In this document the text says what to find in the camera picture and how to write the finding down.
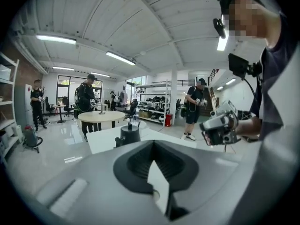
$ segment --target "glossy white floor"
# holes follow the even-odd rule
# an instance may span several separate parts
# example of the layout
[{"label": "glossy white floor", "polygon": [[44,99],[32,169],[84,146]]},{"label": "glossy white floor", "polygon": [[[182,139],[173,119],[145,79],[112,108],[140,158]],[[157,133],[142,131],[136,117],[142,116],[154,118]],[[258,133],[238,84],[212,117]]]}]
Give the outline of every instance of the glossy white floor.
[{"label": "glossy white floor", "polygon": [[[57,124],[58,115],[49,117],[51,124],[47,125],[48,129],[40,127],[37,133],[43,138],[39,146],[39,154],[36,151],[23,149],[22,145],[16,146],[8,157],[7,163],[8,171],[17,186],[34,195],[48,180],[80,161],[78,159],[68,162],[68,158],[84,158],[91,154],[88,143],[83,139],[80,121],[72,118],[73,116],[66,117],[65,123]],[[116,126],[125,124],[126,121],[116,122]],[[180,138],[183,134],[184,120],[177,120],[175,126],[165,128],[154,122],[147,122],[147,125],[155,131]],[[102,124],[102,130],[109,128],[111,128],[110,122]],[[198,148],[207,148],[199,126],[195,126],[193,135]],[[242,154],[247,145],[248,143],[241,141],[228,146],[226,152]]]}]

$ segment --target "man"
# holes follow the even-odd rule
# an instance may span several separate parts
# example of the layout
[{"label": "man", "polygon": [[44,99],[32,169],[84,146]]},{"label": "man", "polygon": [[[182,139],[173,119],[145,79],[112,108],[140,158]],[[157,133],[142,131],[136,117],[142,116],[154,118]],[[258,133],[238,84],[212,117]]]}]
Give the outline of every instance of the man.
[{"label": "man", "polygon": [[111,95],[112,95],[112,102],[111,102],[111,110],[115,111],[116,110],[116,102],[114,101],[116,95],[114,94],[114,91],[111,91]]},{"label": "man", "polygon": [[203,90],[206,82],[203,78],[197,81],[196,87],[190,87],[186,95],[186,107],[187,107],[187,119],[184,134],[181,139],[186,137],[195,141],[195,137],[192,136],[192,132],[199,118],[200,106],[206,105],[205,99],[203,99]]},{"label": "man", "polygon": [[[89,74],[87,80],[80,84],[78,88],[78,107],[79,113],[86,113],[93,111],[93,106],[90,104],[90,100],[94,99],[94,91],[92,84],[97,81],[97,78],[93,74]],[[82,132],[84,139],[87,142],[88,138],[86,134],[88,133],[87,127],[89,127],[89,133],[93,132],[93,124],[89,122],[81,122]]]},{"label": "man", "polygon": [[[297,40],[289,29],[286,16],[267,10],[260,0],[221,0],[220,6],[225,21],[229,20],[229,30],[243,31],[248,37],[264,38],[266,42],[261,57],[263,72],[257,80],[257,100],[253,100],[250,108],[255,117],[239,121],[235,129],[237,135],[259,134],[263,140],[283,125],[268,91],[287,66]],[[209,138],[206,136],[205,139],[209,144]]]},{"label": "man", "polygon": [[40,89],[39,85],[40,80],[35,80],[33,83],[33,89],[30,93],[32,114],[34,125],[36,126],[36,132],[38,131],[38,117],[44,129],[47,129],[43,119],[42,105],[41,101],[43,100],[43,92]]}]

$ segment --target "storage shelving unit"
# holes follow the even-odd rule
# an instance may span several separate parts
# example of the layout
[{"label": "storage shelving unit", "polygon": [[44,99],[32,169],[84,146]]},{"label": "storage shelving unit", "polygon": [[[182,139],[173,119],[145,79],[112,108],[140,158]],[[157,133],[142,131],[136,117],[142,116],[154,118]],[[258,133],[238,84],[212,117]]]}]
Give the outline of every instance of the storage shelving unit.
[{"label": "storage shelving unit", "polygon": [[[160,112],[160,111],[155,111],[155,110],[149,110],[146,108],[139,108],[140,110],[143,111],[148,111],[148,112],[152,112],[152,113],[159,113],[159,114],[166,114],[167,112],[167,107],[170,106],[170,101],[171,101],[171,89],[169,90],[168,88],[171,87],[171,83],[166,81],[166,82],[161,82],[161,83],[154,83],[154,84],[148,84],[148,85],[139,85],[139,86],[135,86],[135,90],[136,89],[147,89],[147,88],[165,88],[165,92],[136,92],[136,95],[140,95],[140,100],[142,98],[143,95],[163,95],[165,96],[165,102],[163,102],[163,104],[165,105],[165,111],[164,112]],[[151,102],[151,101],[139,101],[139,103],[151,103],[151,104],[158,104],[159,102]],[[140,119],[144,119],[144,120],[148,120],[148,121],[152,121],[152,122],[157,122],[160,123],[161,122],[157,119],[151,119],[151,118],[143,118],[143,117],[139,117]]]},{"label": "storage shelving unit", "polygon": [[[3,129],[5,129],[6,127],[8,127],[10,125],[16,126],[15,106],[14,106],[14,92],[15,92],[15,77],[16,77],[16,73],[17,73],[17,69],[18,69],[18,65],[19,65],[19,60],[17,60],[17,62],[14,62],[13,60],[11,60],[10,58],[8,58],[7,56],[5,56],[3,53],[0,52],[0,64],[6,66],[8,68],[14,67],[12,81],[8,81],[8,80],[2,79],[2,78],[0,79],[0,87],[3,84],[12,85],[11,100],[0,102],[0,107],[3,106],[3,105],[11,105],[12,106],[12,114],[13,114],[13,119],[4,119],[3,115],[0,114],[1,119],[2,119],[0,121],[0,130],[3,130]],[[13,147],[13,145],[17,141],[18,141],[18,136],[17,136],[16,133],[14,133],[11,137],[8,138],[8,147],[1,153],[1,161],[4,162],[5,165],[7,165],[6,161],[5,161],[5,156],[7,155],[9,150]]]}]

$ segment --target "baseball cap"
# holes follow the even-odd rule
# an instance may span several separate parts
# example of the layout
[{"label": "baseball cap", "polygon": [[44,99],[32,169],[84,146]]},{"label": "baseball cap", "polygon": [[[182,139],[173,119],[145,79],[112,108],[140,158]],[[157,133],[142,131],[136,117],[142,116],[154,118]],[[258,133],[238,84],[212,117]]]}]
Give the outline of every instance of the baseball cap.
[{"label": "baseball cap", "polygon": [[93,75],[92,73],[90,73],[89,75],[88,75],[88,78],[90,78],[91,80],[93,80],[93,81],[98,81],[98,79],[95,77],[95,75]]},{"label": "baseball cap", "polygon": [[[262,1],[260,0],[253,0],[257,2],[258,4],[262,5],[263,7],[265,6]],[[227,15],[229,11],[229,5],[234,3],[234,0],[220,0],[220,6],[221,6],[221,12],[223,15]]]},{"label": "baseball cap", "polygon": [[204,78],[200,78],[198,81],[197,81],[197,84],[198,83],[201,83],[201,85],[206,85],[206,81]]}]

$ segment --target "fluorescent light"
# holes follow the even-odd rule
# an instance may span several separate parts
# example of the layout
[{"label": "fluorescent light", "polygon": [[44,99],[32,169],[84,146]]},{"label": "fluorescent light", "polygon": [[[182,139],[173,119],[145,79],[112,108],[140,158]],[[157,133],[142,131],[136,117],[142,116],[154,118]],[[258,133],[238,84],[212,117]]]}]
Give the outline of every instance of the fluorescent light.
[{"label": "fluorescent light", "polygon": [[116,55],[116,54],[114,54],[114,53],[112,53],[112,52],[107,52],[106,55],[111,56],[111,57],[113,57],[113,58],[116,58],[116,59],[118,59],[118,60],[120,60],[120,61],[123,61],[123,62],[125,62],[125,63],[128,63],[128,64],[130,64],[130,65],[135,65],[134,62],[132,62],[132,61],[126,59],[126,58],[123,58],[123,57],[121,57],[121,56],[119,56],[119,55]]},{"label": "fluorescent light", "polygon": [[224,51],[225,50],[227,40],[228,40],[228,37],[229,37],[229,31],[228,30],[225,30],[225,35],[226,35],[226,37],[224,39],[219,37],[219,43],[217,45],[217,50],[218,51]]},{"label": "fluorescent light", "polygon": [[70,70],[70,71],[74,71],[73,68],[67,68],[67,67],[52,67],[54,69],[61,69],[61,70]]},{"label": "fluorescent light", "polygon": [[60,42],[60,43],[69,43],[69,44],[76,44],[75,39],[69,39],[69,38],[63,38],[63,37],[52,37],[52,36],[46,36],[46,35],[36,35],[36,38],[39,40],[45,40],[45,41],[54,41],[54,42]]},{"label": "fluorescent light", "polygon": [[226,85],[229,85],[231,83],[233,83],[235,81],[235,78],[233,78],[232,80],[230,80],[229,82],[226,83]]},{"label": "fluorescent light", "polygon": [[104,74],[100,74],[100,73],[92,73],[93,75],[99,75],[99,76],[103,76],[103,77],[109,77],[109,75],[104,75]]}]

